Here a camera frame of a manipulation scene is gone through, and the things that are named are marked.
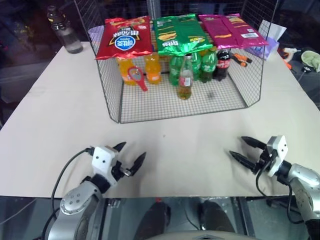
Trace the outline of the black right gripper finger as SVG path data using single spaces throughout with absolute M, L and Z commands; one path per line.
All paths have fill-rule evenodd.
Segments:
M 253 161 L 238 152 L 230 150 L 229 153 L 238 163 L 249 169 L 254 175 L 258 173 L 260 167 L 257 161 Z
M 249 136 L 241 136 L 241 139 L 249 146 L 253 147 L 253 148 L 258 148 L 260 150 L 265 150 L 265 148 L 267 147 L 267 145 L 253 137 L 249 137 Z

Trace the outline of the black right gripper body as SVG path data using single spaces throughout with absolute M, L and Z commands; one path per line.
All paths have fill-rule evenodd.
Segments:
M 257 161 L 255 168 L 254 168 L 254 174 L 256 175 L 260 170 L 263 169 L 267 164 L 269 164 L 272 161 L 272 158 L 270 157 L 270 154 L 268 152 L 267 147 L 262 151 L 261 155 L 259 156 L 259 160 Z

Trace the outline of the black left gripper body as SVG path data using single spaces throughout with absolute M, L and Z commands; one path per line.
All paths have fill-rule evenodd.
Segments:
M 119 181 L 123 177 L 130 177 L 132 175 L 129 169 L 123 168 L 120 161 L 116 161 L 115 165 L 111 169 L 111 174 L 116 181 Z

